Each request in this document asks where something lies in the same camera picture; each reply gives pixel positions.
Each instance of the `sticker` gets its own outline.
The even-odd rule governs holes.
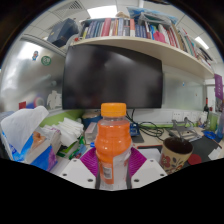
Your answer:
[[[38,56],[39,56],[39,55],[38,55],[38,51],[34,51],[32,60],[33,60],[33,61],[36,61]]]
[[[60,107],[62,105],[61,94],[57,91],[52,90],[52,93],[48,95],[47,105],[50,106],[50,109],[55,109],[55,107]]]
[[[43,56],[41,58],[41,62],[43,65],[47,66],[47,65],[50,65],[51,64],[51,58],[48,57],[48,56]]]

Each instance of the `coffee cup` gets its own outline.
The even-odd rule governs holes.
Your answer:
[[[185,140],[170,137],[164,140],[159,164],[169,175],[180,170],[191,156],[193,145]]]

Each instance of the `black monitor screen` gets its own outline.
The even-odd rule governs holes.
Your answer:
[[[122,102],[127,108],[161,108],[162,62],[118,47],[75,45],[67,52],[63,109],[100,109]]]

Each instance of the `bottle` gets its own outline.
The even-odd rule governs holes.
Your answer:
[[[100,189],[127,189],[126,175],[131,154],[130,123],[125,119],[126,104],[103,103],[95,140],[100,170]]]
[[[206,97],[206,104],[204,106],[204,112],[209,113],[209,108],[208,108],[208,97]]]

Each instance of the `white shelf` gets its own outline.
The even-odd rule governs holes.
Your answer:
[[[214,72],[195,57],[176,47],[151,39],[109,36],[80,40],[73,44],[98,44],[126,48],[157,58],[164,65],[184,70],[203,79],[214,77]]]

